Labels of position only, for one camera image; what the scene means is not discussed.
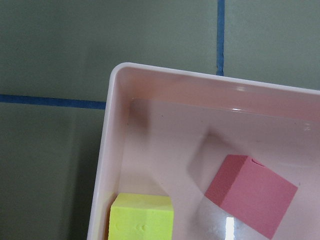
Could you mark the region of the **pink plastic bin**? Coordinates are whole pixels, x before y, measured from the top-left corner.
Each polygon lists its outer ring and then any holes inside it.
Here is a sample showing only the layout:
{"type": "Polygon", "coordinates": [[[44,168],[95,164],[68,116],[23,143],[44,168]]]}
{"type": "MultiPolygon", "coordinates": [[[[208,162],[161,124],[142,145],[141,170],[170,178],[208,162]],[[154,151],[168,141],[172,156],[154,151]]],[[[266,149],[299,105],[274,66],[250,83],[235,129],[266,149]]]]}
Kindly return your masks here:
{"type": "Polygon", "coordinates": [[[167,195],[175,240],[222,240],[228,214],[205,197],[228,154],[297,186],[276,240],[320,237],[320,93],[121,63],[111,72],[87,238],[108,237],[118,193],[167,195]]]}

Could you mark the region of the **yellow foam block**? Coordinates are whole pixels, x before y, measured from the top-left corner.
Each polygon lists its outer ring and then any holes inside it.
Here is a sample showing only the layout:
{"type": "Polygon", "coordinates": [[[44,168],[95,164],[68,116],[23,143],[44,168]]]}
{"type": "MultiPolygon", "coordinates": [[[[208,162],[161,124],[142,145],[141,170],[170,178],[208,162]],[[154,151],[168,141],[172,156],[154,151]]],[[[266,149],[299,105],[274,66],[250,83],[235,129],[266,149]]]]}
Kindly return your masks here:
{"type": "Polygon", "coordinates": [[[171,240],[174,225],[171,198],[119,193],[110,207],[109,240],[171,240]]]}

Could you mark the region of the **red foam block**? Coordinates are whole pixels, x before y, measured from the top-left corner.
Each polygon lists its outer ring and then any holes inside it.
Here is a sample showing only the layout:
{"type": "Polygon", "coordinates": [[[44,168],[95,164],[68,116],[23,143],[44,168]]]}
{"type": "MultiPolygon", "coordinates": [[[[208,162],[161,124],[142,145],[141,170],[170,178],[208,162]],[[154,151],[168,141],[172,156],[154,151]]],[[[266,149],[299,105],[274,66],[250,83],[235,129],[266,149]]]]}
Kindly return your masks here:
{"type": "Polygon", "coordinates": [[[225,157],[205,196],[272,239],[298,187],[248,155],[225,157]]]}

